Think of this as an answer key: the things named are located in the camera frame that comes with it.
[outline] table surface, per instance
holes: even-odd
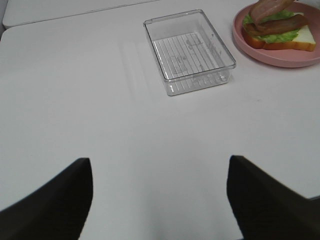
[[[2,23],[8,29],[18,25],[154,1],[159,0],[8,0]]]
[[[250,0],[161,0],[16,26],[0,44],[0,209],[80,157],[94,196],[80,239],[235,240],[226,195],[243,155],[320,193],[319,65],[260,63],[232,39]],[[203,9],[237,61],[229,83],[167,96],[143,22]]]

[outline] bread slice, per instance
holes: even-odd
[[[300,28],[298,36],[295,39],[287,42],[266,43],[265,41],[261,41],[254,36],[249,35],[244,28],[242,28],[242,36],[245,42],[254,49],[295,49],[312,52],[316,48],[316,41],[307,25]]]

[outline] bread crust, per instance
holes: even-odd
[[[255,37],[249,35],[244,28],[242,28],[242,36],[245,42],[254,49],[266,49],[266,50],[284,50],[294,49],[312,52],[316,48],[316,44],[309,42],[296,42],[294,40],[287,42],[266,43]]]

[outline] pink plate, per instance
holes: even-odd
[[[237,46],[245,53],[263,63],[284,67],[284,68],[300,68],[306,67],[320,62],[320,10],[303,4],[294,2],[288,10],[293,12],[304,13],[309,20],[309,28],[312,32],[316,44],[314,51],[301,50],[265,50],[255,49],[249,46],[241,33],[242,21],[248,14],[251,5],[240,10],[233,20],[232,33]]]

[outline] transparent storage box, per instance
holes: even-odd
[[[169,96],[225,84],[236,61],[202,10],[143,23]]]

